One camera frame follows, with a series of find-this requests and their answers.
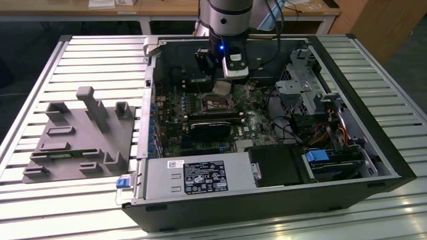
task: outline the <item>blue drive bracket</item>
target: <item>blue drive bracket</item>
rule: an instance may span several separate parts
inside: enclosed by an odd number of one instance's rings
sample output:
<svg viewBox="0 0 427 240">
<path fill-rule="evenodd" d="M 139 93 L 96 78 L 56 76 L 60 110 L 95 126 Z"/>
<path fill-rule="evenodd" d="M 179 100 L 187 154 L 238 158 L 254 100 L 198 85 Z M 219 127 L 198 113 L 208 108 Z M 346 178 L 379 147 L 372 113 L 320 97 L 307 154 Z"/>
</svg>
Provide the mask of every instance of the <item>blue drive bracket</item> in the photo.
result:
<svg viewBox="0 0 427 240">
<path fill-rule="evenodd" d="M 330 160 L 330 156 L 326 150 L 311 150 L 310 152 L 306 153 L 306 158 L 308 162 Z"/>
</svg>

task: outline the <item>vertical post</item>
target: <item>vertical post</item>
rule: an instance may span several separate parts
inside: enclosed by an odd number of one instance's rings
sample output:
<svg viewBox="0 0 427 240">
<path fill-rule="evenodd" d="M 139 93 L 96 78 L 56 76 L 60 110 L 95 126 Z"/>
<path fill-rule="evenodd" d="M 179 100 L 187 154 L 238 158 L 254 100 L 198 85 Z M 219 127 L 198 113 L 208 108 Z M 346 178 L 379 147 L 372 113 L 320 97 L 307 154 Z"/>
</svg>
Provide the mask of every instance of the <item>vertical post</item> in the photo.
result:
<svg viewBox="0 0 427 240">
<path fill-rule="evenodd" d="M 94 88 L 91 86 L 82 86 L 78 89 L 76 97 L 84 102 L 91 119 L 95 121 L 96 126 L 102 133 L 110 131 L 110 126 L 106 121 L 106 108 L 103 104 L 98 104 L 94 98 Z"/>
<path fill-rule="evenodd" d="M 139 25 L 140 25 L 140 31 L 143 35 L 151 35 L 152 34 L 152 28 L 150 26 L 151 17 L 150 16 L 142 16 L 139 18 Z"/>
</svg>

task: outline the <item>motherboard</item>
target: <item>motherboard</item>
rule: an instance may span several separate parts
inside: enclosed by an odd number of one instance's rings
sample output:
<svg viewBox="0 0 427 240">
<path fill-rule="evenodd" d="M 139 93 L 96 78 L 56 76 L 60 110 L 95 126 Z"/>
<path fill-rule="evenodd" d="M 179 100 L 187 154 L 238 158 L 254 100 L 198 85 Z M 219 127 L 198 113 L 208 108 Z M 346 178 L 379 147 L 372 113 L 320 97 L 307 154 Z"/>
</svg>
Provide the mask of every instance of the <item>motherboard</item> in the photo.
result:
<svg viewBox="0 0 427 240">
<path fill-rule="evenodd" d="M 278 144 L 266 111 L 268 87 L 248 81 L 232 85 L 227 95 L 199 90 L 174 87 L 167 94 L 158 90 L 164 157 L 236 153 Z"/>
</svg>

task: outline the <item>aluminum extrusion table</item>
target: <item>aluminum extrusion table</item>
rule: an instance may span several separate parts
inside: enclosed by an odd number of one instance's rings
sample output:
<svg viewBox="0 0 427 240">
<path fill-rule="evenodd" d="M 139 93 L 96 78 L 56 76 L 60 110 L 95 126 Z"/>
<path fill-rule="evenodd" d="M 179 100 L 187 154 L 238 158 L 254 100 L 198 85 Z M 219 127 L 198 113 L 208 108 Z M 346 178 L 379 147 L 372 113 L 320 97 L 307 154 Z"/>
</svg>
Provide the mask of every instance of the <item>aluminum extrusion table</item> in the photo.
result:
<svg viewBox="0 0 427 240">
<path fill-rule="evenodd" d="M 136 106 L 130 171 L 136 168 L 142 98 L 147 94 L 144 36 L 74 36 L 58 43 L 0 146 L 2 239 L 388 239 L 427 232 L 427 117 L 360 43 L 344 35 L 319 39 L 418 179 L 348 209 L 252 222 L 146 233 L 116 204 L 118 177 L 23 184 L 24 166 L 48 122 L 48 102 L 83 108 L 80 86 L 107 107 Z"/>
</svg>

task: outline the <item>warning label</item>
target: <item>warning label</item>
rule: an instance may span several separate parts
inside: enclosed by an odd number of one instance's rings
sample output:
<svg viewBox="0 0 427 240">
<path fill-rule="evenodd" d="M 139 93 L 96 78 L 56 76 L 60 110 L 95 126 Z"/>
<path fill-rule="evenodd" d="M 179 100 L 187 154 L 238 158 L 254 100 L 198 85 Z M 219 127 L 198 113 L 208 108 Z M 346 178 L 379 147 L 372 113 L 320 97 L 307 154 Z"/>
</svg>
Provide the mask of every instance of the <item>warning label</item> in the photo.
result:
<svg viewBox="0 0 427 240">
<path fill-rule="evenodd" d="M 206 194 L 222 191 L 228 191 L 224 161 L 186 163 L 186 194 Z"/>
</svg>

